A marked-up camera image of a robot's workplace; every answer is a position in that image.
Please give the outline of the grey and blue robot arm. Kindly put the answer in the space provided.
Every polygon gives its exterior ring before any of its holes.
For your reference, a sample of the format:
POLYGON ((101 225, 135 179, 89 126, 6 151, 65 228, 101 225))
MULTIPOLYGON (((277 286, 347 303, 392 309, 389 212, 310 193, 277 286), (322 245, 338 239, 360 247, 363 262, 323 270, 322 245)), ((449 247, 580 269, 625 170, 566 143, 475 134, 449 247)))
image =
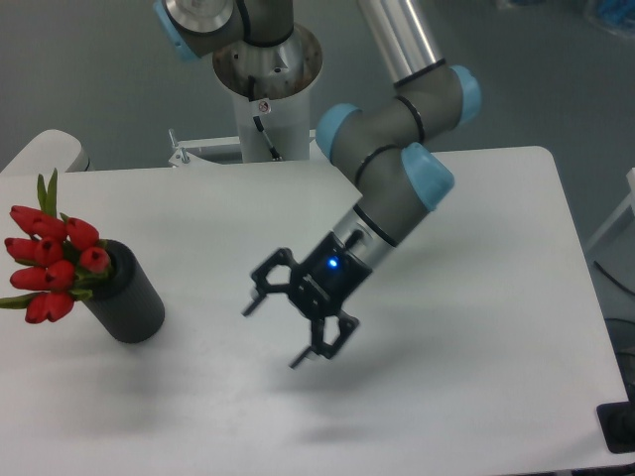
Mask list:
POLYGON ((335 105, 311 128, 308 94, 322 52, 291 2, 154 5, 182 59, 211 59, 232 97, 244 162, 304 160, 317 145, 360 192, 304 260, 281 248, 251 275, 255 303, 284 294, 310 322, 306 356, 332 358, 354 332, 358 320, 344 302, 453 187, 452 173, 426 142, 472 120, 481 107, 476 78, 446 63, 417 2, 362 1, 359 9, 395 95, 371 112, 335 105))

